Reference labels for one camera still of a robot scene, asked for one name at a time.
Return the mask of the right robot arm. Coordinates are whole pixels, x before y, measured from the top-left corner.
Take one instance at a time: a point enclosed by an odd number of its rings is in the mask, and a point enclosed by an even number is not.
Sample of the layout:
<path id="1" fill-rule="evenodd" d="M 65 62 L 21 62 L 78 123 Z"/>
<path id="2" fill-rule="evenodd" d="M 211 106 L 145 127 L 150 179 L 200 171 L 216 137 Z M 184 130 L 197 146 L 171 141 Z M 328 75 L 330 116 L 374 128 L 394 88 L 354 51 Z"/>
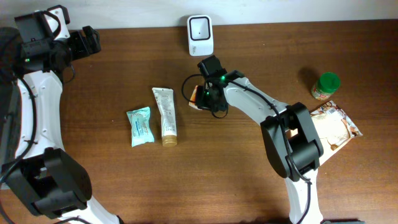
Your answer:
<path id="1" fill-rule="evenodd" d="M 195 105 L 216 113 L 235 107 L 261 128 L 268 161 L 284 179 L 291 223 L 321 223 L 317 175 L 323 146 L 307 107 L 279 102 L 256 88 L 243 73 L 227 72 L 212 55 L 198 64 L 205 82 Z"/>

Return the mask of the small orange white box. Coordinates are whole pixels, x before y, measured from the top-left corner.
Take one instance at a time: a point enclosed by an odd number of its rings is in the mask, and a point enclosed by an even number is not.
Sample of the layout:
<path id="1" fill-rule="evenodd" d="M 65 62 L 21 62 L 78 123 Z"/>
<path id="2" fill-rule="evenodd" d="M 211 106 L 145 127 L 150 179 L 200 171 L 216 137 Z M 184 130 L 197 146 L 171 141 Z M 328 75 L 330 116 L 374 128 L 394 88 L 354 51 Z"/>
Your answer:
<path id="1" fill-rule="evenodd" d="M 203 87 L 201 85 L 194 88 L 188 105 L 196 110 L 203 110 Z"/>

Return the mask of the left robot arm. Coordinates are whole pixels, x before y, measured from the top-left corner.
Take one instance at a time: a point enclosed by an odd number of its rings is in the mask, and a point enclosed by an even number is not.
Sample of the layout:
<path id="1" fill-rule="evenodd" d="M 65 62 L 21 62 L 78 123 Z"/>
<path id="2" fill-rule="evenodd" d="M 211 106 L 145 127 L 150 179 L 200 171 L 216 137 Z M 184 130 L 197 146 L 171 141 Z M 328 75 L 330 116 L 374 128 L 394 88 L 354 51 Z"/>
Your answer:
<path id="1" fill-rule="evenodd" d="M 90 177 L 62 142 L 63 71 L 101 50 L 90 26 L 70 32 L 66 7 L 15 18 L 1 44 L 1 183 L 35 216 L 57 223 L 121 223 L 92 193 Z"/>

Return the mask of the green round item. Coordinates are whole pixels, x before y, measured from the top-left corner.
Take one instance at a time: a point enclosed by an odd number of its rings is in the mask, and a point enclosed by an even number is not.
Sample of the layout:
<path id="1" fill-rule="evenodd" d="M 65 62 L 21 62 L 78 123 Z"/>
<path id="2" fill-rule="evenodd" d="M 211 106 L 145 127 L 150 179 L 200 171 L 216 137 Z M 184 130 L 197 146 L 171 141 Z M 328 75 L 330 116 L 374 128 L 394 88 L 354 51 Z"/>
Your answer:
<path id="1" fill-rule="evenodd" d="M 317 100 L 327 100 L 340 87 L 339 76 L 332 72 L 326 72 L 315 82 L 311 89 L 312 96 Z"/>

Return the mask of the beige brown snack bag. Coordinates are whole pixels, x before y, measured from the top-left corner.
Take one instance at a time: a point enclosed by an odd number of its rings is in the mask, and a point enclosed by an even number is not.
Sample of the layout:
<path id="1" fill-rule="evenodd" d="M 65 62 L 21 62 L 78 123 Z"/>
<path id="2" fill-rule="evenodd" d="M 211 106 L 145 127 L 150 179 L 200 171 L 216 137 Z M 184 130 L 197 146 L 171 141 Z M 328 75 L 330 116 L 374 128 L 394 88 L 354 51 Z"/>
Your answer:
<path id="1" fill-rule="evenodd" d="M 323 146 L 320 165 L 334 156 L 350 140 L 363 134 L 346 112 L 335 102 L 327 101 L 310 113 Z"/>

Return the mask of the white cream tube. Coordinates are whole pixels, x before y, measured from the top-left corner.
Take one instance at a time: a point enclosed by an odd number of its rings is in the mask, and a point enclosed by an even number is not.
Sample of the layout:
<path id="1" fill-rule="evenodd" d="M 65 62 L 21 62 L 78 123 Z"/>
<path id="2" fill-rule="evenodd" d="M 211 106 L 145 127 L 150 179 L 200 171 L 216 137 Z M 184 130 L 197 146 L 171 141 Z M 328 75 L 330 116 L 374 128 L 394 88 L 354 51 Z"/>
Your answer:
<path id="1" fill-rule="evenodd" d="M 177 141 L 177 122 L 175 115 L 174 91 L 170 88 L 152 88 L 161 116 L 162 145 L 174 147 Z"/>

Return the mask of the teal wipes packet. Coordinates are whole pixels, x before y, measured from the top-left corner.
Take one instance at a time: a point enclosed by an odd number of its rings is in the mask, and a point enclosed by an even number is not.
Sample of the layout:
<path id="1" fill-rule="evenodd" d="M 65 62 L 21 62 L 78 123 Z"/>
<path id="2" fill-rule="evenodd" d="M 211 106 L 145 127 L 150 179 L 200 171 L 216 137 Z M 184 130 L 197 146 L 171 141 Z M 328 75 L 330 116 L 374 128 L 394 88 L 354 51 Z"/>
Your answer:
<path id="1" fill-rule="evenodd" d="M 150 108 L 148 106 L 134 111 L 127 111 L 126 114 L 131 124 L 132 147 L 155 141 L 149 126 Z"/>

